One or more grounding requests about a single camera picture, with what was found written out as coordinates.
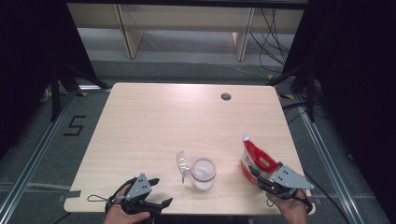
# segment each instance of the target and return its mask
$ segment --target gray floor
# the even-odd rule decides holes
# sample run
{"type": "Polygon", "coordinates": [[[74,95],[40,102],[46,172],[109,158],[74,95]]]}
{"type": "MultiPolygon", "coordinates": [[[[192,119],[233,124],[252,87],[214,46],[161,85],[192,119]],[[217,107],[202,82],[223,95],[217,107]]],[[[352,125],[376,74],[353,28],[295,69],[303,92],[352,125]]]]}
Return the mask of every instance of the gray floor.
{"type": "MultiPolygon", "coordinates": [[[[278,76],[278,73],[268,72],[261,67],[260,49],[251,38],[247,44],[245,60],[238,62],[232,35],[229,33],[149,31],[145,33],[133,60],[126,58],[120,32],[117,30],[80,29],[80,34],[97,76],[108,84],[129,81],[264,85],[268,75],[278,76]]],[[[279,39],[284,46],[289,47],[293,36],[280,35],[279,39]]],[[[276,49],[271,49],[271,52],[281,59],[276,49]]],[[[262,55],[262,63],[266,68],[282,70],[281,64],[268,56],[262,55]]],[[[277,92],[289,94],[291,82],[292,78],[277,85],[277,92]]],[[[73,98],[8,223],[54,223],[67,214],[60,196],[64,196],[73,183],[108,95],[108,91],[89,91],[87,96],[73,98]],[[81,134],[65,136],[65,133],[76,131],[68,127],[74,116],[85,116],[85,119],[75,121],[76,124],[83,125],[81,134]]],[[[294,99],[281,99],[280,102],[282,105],[296,103],[294,99]]],[[[18,180],[41,136],[50,125],[50,110],[50,101],[44,102],[26,126],[19,144],[0,161],[1,201],[18,180]]],[[[298,108],[293,108],[285,114],[285,118],[290,123],[290,132],[302,166],[341,206],[339,195],[300,113],[298,108]]],[[[323,142],[345,180],[346,188],[364,223],[389,223],[359,169],[345,157],[347,150],[321,105],[315,105],[315,118],[323,142]]],[[[345,223],[321,190],[316,188],[312,193],[317,199],[317,211],[309,216],[309,223],[345,223]]],[[[103,216],[102,213],[71,214],[61,223],[101,223],[103,216]]],[[[220,223],[217,219],[212,219],[207,218],[205,223],[210,220],[210,223],[220,223]]],[[[281,216],[253,217],[253,220],[254,223],[262,224],[285,223],[281,216]]]]}

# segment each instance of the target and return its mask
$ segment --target human hand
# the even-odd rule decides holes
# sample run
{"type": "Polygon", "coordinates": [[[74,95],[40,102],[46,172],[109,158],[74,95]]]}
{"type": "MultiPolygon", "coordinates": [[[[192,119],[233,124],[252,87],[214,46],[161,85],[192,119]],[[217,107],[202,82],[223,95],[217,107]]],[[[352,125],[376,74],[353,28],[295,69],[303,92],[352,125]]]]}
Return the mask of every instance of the human hand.
{"type": "MultiPolygon", "coordinates": [[[[120,190],[119,195],[123,195],[125,191],[130,187],[130,185],[125,186],[120,190]]],[[[135,215],[128,215],[124,213],[121,208],[120,199],[113,202],[106,213],[104,224],[134,224],[139,221],[143,221],[149,217],[149,212],[137,213],[135,215]]]]}
{"type": "MultiPolygon", "coordinates": [[[[276,205],[282,216],[288,221],[289,224],[306,224],[307,213],[304,203],[294,199],[279,199],[275,195],[266,192],[267,198],[276,205]]],[[[297,189],[296,197],[303,199],[305,197],[302,190],[297,189]]]]}

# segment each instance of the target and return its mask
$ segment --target table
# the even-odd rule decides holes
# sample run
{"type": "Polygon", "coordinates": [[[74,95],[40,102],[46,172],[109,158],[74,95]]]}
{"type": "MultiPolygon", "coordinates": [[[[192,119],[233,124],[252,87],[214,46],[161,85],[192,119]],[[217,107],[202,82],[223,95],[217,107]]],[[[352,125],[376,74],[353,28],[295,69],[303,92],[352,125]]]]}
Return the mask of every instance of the table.
{"type": "Polygon", "coordinates": [[[147,197],[160,203],[173,198],[163,214],[270,215],[264,191],[242,174],[242,133],[297,173],[303,170],[273,87],[204,84],[117,83],[99,118],[68,198],[68,212],[104,212],[109,197],[140,173],[160,178],[147,197]],[[230,100],[221,95],[228,93],[230,100]],[[198,191],[181,183],[176,156],[188,161],[208,157],[217,165],[216,183],[198,191]]]}

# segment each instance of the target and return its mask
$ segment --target wooden table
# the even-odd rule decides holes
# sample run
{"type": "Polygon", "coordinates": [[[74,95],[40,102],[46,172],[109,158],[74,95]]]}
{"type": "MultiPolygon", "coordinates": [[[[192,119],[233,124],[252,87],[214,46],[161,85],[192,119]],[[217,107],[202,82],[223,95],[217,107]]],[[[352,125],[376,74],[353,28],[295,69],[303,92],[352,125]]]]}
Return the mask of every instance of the wooden table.
{"type": "Polygon", "coordinates": [[[87,202],[91,194],[109,197],[140,173],[160,178],[147,197],[160,203],[174,198],[163,214],[270,215],[263,190],[242,174],[242,133],[297,173],[303,170],[276,91],[269,86],[117,83],[106,102],[71,190],[79,198],[68,212],[104,212],[105,203],[87,202]],[[231,100],[221,99],[223,93],[231,100]],[[176,156],[191,163],[208,157],[217,165],[209,191],[181,183],[176,156]]]}

